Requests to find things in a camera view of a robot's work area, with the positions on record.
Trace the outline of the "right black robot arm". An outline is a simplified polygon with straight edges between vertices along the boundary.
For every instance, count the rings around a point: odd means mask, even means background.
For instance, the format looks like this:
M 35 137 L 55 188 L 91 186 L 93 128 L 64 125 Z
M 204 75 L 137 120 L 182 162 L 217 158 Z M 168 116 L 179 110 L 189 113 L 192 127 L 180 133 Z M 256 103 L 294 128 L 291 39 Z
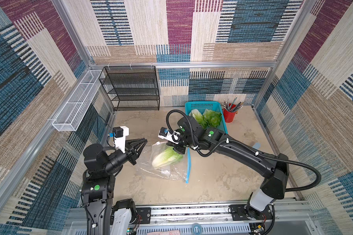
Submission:
M 276 156 L 262 152 L 217 128 L 204 129 L 193 117 L 181 110 L 169 111 L 166 124 L 167 127 L 160 130 L 159 137 L 166 138 L 168 145 L 177 153 L 184 154 L 190 148 L 202 157 L 209 157 L 213 153 L 222 154 L 250 167 L 263 177 L 262 184 L 251 194 L 244 208 L 245 215 L 249 218 L 262 215 L 269 204 L 284 199 L 287 192 L 312 189 L 322 180 L 321 173 L 310 165 L 289 160 L 281 153 Z M 315 180 L 306 186 L 288 188 L 290 165 L 312 171 L 316 176 Z

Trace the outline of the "chinese cabbage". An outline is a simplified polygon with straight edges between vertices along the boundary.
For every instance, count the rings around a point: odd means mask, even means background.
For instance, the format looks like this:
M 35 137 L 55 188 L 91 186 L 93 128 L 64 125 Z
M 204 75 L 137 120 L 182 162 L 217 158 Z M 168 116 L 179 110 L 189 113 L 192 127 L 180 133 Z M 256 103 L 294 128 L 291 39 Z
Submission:
M 207 129 L 208 123 L 205 117 L 198 109 L 193 109 L 189 113 L 189 116 L 193 117 L 203 129 Z
M 205 109 L 203 117 L 209 127 L 218 128 L 222 122 L 222 114 L 213 110 Z

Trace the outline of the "red pen cup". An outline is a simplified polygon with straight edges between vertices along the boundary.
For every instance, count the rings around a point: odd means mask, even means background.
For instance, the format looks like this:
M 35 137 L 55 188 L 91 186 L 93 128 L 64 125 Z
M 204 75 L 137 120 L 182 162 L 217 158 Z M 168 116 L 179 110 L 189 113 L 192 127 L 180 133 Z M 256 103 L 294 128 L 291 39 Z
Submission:
M 223 115 L 226 123 L 233 122 L 235 115 L 238 111 L 234 111 L 236 105 L 229 103 L 223 108 Z

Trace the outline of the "pink calculator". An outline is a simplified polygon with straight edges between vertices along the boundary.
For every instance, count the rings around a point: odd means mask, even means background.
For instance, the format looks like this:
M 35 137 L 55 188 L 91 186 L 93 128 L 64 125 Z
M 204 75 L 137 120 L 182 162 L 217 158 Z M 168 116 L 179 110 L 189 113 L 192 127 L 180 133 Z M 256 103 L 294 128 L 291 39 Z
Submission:
M 181 235 L 179 230 L 150 232 L 147 235 Z

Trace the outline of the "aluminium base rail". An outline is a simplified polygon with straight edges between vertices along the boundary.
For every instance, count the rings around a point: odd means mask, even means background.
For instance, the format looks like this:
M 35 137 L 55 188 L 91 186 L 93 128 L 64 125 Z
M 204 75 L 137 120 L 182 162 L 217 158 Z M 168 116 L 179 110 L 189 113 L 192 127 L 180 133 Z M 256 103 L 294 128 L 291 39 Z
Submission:
M 137 205 L 140 220 L 126 235 L 179 230 L 181 235 L 322 235 L 307 201 L 286 198 L 268 205 L 262 215 L 245 215 L 245 201 Z

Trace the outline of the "teal plastic basket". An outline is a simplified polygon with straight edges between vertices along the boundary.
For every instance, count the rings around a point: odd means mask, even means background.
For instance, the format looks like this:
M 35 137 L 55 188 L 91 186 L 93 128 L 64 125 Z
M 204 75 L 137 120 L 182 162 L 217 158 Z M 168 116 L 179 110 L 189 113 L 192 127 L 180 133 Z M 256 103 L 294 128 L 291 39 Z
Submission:
M 223 112 L 221 109 L 221 105 L 215 101 L 189 101 L 185 104 L 185 112 L 187 115 L 193 110 L 198 109 L 202 114 L 205 109 L 213 110 L 216 112 L 220 112 L 222 114 L 222 122 L 217 129 L 224 131 L 227 133 L 227 127 L 224 120 Z

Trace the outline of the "blue-zip clear bag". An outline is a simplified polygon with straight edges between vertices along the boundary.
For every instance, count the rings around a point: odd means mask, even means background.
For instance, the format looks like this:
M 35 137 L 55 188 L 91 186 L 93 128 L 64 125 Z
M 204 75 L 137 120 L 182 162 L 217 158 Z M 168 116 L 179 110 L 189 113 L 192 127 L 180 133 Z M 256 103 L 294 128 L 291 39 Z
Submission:
M 166 142 L 146 145 L 135 166 L 138 175 L 166 180 L 189 182 L 191 171 L 190 152 L 178 154 Z

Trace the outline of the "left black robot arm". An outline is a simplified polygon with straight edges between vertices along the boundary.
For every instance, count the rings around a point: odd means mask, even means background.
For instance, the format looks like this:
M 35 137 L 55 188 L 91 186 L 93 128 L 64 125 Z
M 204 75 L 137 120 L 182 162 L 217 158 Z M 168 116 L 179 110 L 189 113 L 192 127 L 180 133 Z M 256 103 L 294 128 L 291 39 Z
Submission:
M 84 152 L 87 170 L 83 174 L 81 202 L 86 213 L 87 234 L 126 235 L 129 225 L 140 220 L 133 199 L 113 203 L 116 176 L 125 163 L 136 164 L 147 140 L 125 141 L 123 151 L 100 144 L 88 146 Z

